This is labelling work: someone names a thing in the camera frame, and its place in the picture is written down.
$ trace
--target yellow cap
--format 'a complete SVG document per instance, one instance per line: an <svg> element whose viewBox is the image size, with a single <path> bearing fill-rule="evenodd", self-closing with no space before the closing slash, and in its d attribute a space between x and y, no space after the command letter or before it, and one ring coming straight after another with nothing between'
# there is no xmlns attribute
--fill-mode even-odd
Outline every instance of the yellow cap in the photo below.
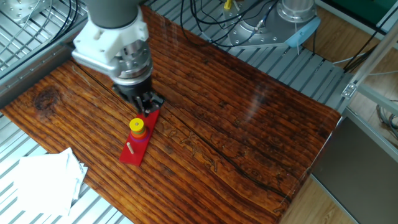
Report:
<svg viewBox="0 0 398 224"><path fill-rule="evenodd" d="M224 9L231 9L232 6L232 0L226 0L224 3Z"/></svg>
<svg viewBox="0 0 398 224"><path fill-rule="evenodd" d="M139 132L143 129L144 122L139 118L134 118L130 121L131 131Z"/></svg>

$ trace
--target yellow cylinder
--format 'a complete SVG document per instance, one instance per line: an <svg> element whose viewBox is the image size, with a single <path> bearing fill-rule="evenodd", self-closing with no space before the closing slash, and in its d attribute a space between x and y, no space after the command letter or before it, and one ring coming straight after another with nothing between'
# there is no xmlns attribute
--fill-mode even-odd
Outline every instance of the yellow cylinder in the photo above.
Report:
<svg viewBox="0 0 398 224"><path fill-rule="evenodd" d="M144 128L143 120L141 120L139 118L134 118L134 119L132 119L130 121L130 129L131 129L131 131L139 133L139 132L142 131L143 128Z"/></svg>

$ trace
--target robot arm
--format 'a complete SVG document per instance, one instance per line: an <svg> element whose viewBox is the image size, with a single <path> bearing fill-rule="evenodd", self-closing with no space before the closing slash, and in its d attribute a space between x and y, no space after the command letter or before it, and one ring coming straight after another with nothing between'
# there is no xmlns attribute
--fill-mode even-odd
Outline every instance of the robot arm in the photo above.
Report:
<svg viewBox="0 0 398 224"><path fill-rule="evenodd" d="M73 40L73 58L109 76L113 90L147 116L164 99L152 89L152 58L139 0L89 0L88 22Z"/></svg>

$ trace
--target small white pin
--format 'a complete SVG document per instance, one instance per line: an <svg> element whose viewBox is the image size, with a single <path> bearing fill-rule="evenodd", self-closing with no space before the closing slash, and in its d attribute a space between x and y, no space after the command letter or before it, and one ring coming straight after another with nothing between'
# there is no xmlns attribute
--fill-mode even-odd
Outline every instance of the small white pin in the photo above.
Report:
<svg viewBox="0 0 398 224"><path fill-rule="evenodd" d="M127 142L127 147L129 148L131 154L134 154L134 150L132 150L132 147L129 142Z"/></svg>

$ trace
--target blue bracket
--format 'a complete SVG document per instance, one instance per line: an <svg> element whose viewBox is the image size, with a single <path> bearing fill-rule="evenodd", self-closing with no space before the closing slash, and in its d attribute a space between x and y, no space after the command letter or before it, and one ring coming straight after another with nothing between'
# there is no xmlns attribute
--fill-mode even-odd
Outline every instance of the blue bracket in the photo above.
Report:
<svg viewBox="0 0 398 224"><path fill-rule="evenodd" d="M301 45L315 32L321 23L321 19L315 16L308 24L299 29L295 34L293 34L289 39L285 41L285 44L290 47L297 47L297 43Z"/></svg>

